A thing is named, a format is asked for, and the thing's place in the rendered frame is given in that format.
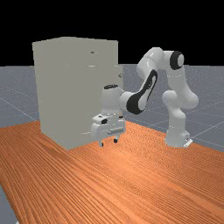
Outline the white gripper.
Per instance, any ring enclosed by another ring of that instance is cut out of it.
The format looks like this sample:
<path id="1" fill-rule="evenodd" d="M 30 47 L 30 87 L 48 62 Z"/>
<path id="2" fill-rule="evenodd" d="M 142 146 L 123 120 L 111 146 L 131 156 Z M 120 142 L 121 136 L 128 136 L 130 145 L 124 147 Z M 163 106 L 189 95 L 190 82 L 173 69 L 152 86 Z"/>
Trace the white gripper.
<path id="1" fill-rule="evenodd" d="M 114 143 L 118 143 L 120 135 L 126 132 L 126 120 L 119 114 L 99 114 L 94 116 L 92 121 L 91 140 L 100 143 L 100 147 L 104 146 L 104 138 L 113 137 Z"/>

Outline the pale cabinet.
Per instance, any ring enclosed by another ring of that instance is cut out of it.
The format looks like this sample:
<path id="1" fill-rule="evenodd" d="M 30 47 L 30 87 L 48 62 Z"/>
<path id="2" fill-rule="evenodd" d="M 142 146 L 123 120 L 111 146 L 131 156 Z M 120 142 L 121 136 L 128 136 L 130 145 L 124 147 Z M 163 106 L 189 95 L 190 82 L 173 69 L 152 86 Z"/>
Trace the pale cabinet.
<path id="1" fill-rule="evenodd" d="M 116 40 L 61 37 L 32 44 L 42 133 L 70 150 L 91 142 L 102 90 L 123 84 Z"/>

